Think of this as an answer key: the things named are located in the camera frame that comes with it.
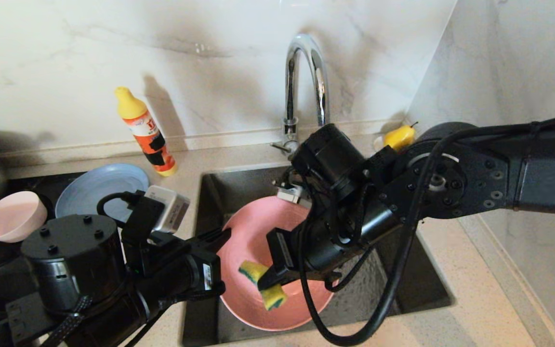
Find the bottle label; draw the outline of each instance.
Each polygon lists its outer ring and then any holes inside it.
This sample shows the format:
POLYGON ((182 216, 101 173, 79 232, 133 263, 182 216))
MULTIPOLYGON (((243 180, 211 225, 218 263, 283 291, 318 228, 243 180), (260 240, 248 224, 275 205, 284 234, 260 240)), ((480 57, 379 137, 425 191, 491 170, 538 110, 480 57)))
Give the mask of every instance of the bottle label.
POLYGON ((124 119, 124 121, 134 136, 153 136, 160 131, 149 112, 134 119, 124 119))
POLYGON ((174 167, 174 158, 168 153, 166 141, 149 112, 134 119, 124 119, 124 121, 156 171, 168 171, 174 167))

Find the orange bottle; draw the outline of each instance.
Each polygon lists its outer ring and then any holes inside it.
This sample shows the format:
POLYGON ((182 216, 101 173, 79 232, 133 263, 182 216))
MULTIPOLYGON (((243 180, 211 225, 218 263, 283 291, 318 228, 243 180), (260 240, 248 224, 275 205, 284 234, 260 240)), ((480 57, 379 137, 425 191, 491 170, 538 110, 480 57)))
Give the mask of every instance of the orange bottle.
POLYGON ((115 96, 119 100, 117 112, 141 145, 147 160, 162 176, 170 176, 177 171, 177 163, 166 148, 166 141, 152 119, 147 105, 136 99, 128 88, 118 87, 115 96))

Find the green scouring pad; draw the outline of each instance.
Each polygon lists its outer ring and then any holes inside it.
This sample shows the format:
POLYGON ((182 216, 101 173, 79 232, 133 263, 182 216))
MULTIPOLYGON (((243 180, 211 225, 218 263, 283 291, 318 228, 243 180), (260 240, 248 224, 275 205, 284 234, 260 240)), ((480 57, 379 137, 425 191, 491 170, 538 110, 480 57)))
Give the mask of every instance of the green scouring pad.
MULTIPOLYGON (((239 272, 244 274, 255 285, 258 285, 258 280, 267 272, 269 268, 262 264, 251 261, 242 262, 239 267, 239 272)), ((282 285, 275 285, 266 290, 260 290, 260 295, 263 297, 263 303, 266 310, 272 310, 284 305, 288 296, 282 290, 282 285)))

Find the faucet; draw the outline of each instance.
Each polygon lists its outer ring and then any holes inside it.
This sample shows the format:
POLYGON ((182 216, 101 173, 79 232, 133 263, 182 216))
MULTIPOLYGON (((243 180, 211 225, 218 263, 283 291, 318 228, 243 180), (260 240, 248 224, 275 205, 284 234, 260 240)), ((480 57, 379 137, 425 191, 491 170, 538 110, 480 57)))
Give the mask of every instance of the faucet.
POLYGON ((286 116, 282 120, 283 132, 282 143, 271 143, 272 147, 278 148, 289 157, 299 148, 299 137, 297 136, 297 123, 295 117, 295 70, 297 68, 298 53, 303 53, 310 65, 312 79, 317 97, 317 119, 318 126, 322 127, 330 122, 329 117, 329 90, 327 71, 324 68, 322 55, 314 39, 308 34, 298 34, 292 39, 286 55, 286 116))

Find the kitchen sink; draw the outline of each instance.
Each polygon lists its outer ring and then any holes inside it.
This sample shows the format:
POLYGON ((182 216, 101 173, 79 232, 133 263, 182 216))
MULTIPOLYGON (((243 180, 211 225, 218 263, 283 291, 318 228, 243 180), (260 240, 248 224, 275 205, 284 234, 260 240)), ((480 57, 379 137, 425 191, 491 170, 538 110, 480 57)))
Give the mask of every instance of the kitchen sink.
MULTIPOLYGON (((270 167, 248 171, 206 173, 201 178, 195 233, 223 226, 248 202, 275 195, 271 182, 286 167, 270 167)), ((342 325, 367 320, 376 307, 396 252, 398 233, 384 237, 357 276, 337 292, 320 314, 326 325, 342 325)), ((357 259, 339 269, 346 274, 357 259)), ((451 305, 445 289, 419 239, 415 239, 405 268, 391 315, 418 312, 451 305)), ((239 321, 219 298, 189 302, 185 307, 183 345, 202 347, 248 340, 277 334, 315 329, 312 321, 286 332, 265 332, 239 321)))

